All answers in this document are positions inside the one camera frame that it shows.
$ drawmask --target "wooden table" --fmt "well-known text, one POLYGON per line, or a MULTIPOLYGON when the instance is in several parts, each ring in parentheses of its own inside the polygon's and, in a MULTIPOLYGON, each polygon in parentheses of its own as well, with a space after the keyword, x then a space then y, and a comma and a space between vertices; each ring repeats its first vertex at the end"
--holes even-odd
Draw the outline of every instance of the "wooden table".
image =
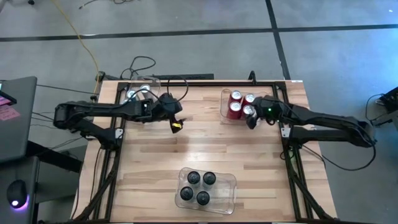
MULTIPOLYGON (((106 81, 100 103, 114 103, 117 81, 106 81)), ((302 82, 286 81, 291 103, 308 107, 302 82)), ((220 123, 220 94, 225 87, 190 87, 181 101, 183 111, 177 119, 187 118, 183 130, 172 134, 169 122, 140 124, 127 122, 111 214, 112 222, 270 222, 294 221, 292 198, 277 125, 266 123, 250 130, 246 126, 220 123), (178 208, 174 203, 178 172, 183 167, 235 175, 238 181, 236 206, 232 215, 178 208)), ((241 91, 264 91, 270 87, 236 87, 241 91)), ((185 87, 171 87, 179 98, 185 87)), ((109 127, 110 118, 95 118, 95 123, 109 127)), ((93 171, 99 143, 92 141, 86 151, 80 176, 80 198, 76 215, 90 200, 93 171)), ((317 142, 307 144, 320 153, 317 142)), ((96 167, 100 179, 104 151, 96 167)), ((301 150, 309 191, 335 217, 335 207, 323 163, 301 150)), ((300 208, 305 216, 302 196, 300 208)), ((104 194, 100 218, 104 216, 104 194)))

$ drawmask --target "purple light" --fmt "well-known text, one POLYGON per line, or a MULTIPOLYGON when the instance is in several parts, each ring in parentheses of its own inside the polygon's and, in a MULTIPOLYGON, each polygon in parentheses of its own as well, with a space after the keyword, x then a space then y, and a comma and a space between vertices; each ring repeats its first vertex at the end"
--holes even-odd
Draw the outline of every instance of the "purple light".
POLYGON ((12 209, 14 209, 14 211, 21 212, 21 211, 26 210, 28 204, 29 204, 29 195, 26 197, 26 202, 21 208, 12 208, 12 209))

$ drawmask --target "yellow object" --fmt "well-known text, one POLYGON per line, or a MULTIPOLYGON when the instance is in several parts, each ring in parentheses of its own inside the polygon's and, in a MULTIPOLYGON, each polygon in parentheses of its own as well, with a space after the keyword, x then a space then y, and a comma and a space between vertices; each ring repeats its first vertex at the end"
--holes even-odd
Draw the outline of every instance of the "yellow object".
POLYGON ((94 88, 94 94, 97 92, 97 88, 98 88, 98 82, 100 81, 100 71, 98 70, 98 64, 97 61, 94 58, 94 55, 90 52, 90 50, 88 50, 88 48, 86 47, 86 45, 83 43, 83 41, 80 38, 79 33, 77 32, 77 30, 75 29, 75 27, 72 25, 72 23, 70 22, 68 16, 63 12, 63 10, 61 9, 60 5, 58 4, 57 0, 51 0, 55 7, 57 7, 57 9, 62 13, 62 15, 64 16, 65 20, 69 23, 70 27, 72 27, 73 31, 75 31, 75 34, 77 35, 77 38, 79 38, 79 41, 81 43, 81 45, 87 50, 87 52, 90 54, 91 58, 94 61, 95 64, 95 70, 97 72, 97 82, 95 83, 95 88, 94 88))
POLYGON ((182 128, 181 124, 178 124, 178 123, 173 123, 173 126, 176 127, 176 128, 182 128))

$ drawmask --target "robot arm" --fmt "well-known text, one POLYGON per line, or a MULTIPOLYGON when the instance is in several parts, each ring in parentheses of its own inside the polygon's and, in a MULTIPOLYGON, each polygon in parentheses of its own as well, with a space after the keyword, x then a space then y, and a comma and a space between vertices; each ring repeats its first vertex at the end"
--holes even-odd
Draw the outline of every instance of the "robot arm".
POLYGON ((312 112, 302 106, 284 103, 273 96, 257 97, 252 106, 256 112, 246 118, 249 128, 254 129, 259 118, 266 120, 269 124, 274 124, 275 121, 291 124, 293 128, 287 135, 291 141, 298 144, 304 144, 307 141, 347 141, 356 146, 372 147, 375 143, 373 127, 354 117, 312 112), (295 127, 295 125, 306 124, 333 129, 307 130, 295 127))
POLYGON ((183 120, 177 121, 175 114, 181 110, 181 104, 168 93, 164 93, 156 102, 137 100, 122 105, 71 101, 56 107, 53 124, 60 129, 77 130, 83 137, 94 136, 103 149, 117 150, 121 146, 122 129, 101 128, 84 118, 115 117, 142 123, 169 120, 172 132, 177 133, 182 129, 183 120))

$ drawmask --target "gray floor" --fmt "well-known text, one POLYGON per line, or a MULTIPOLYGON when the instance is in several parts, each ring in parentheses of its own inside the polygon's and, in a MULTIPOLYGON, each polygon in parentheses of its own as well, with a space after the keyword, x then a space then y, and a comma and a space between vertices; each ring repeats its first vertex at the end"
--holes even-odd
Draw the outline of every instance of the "gray floor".
MULTIPOLYGON (((194 29, 270 28, 263 0, 141 0, 123 5, 99 0, 60 0, 81 34, 115 34, 194 29)), ((398 24, 393 0, 272 1, 279 27, 398 24)), ((0 37, 73 35, 50 1, 6 2, 0 12, 0 37)), ((369 96, 398 85, 398 29, 281 33, 294 80, 303 80, 315 111, 364 119, 369 96)), ((186 35, 85 40, 99 69, 118 75, 132 58, 147 55, 157 65, 143 75, 214 73, 217 79, 245 79, 254 70, 260 79, 283 79, 272 33, 186 35)), ((92 91, 95 70, 77 40, 0 42, 0 78, 37 76, 44 85, 92 91)), ((139 61, 137 67, 147 62, 139 61)), ((38 87, 34 109, 53 111, 58 103, 87 100, 88 95, 38 87)), ((370 116, 383 110, 372 104, 370 116)), ((34 121, 35 124, 46 124, 34 121)), ((54 146, 78 137, 66 131, 31 127, 30 138, 54 146)), ((342 220, 396 223, 398 219, 398 138, 391 125, 377 129, 377 157, 365 170, 346 172, 326 164, 333 200, 342 220)), ((84 140, 70 146, 86 144, 84 140)), ((365 164, 370 149, 321 143, 322 153, 345 167, 365 164)), ((39 219, 66 220, 73 198, 43 203, 39 219)))

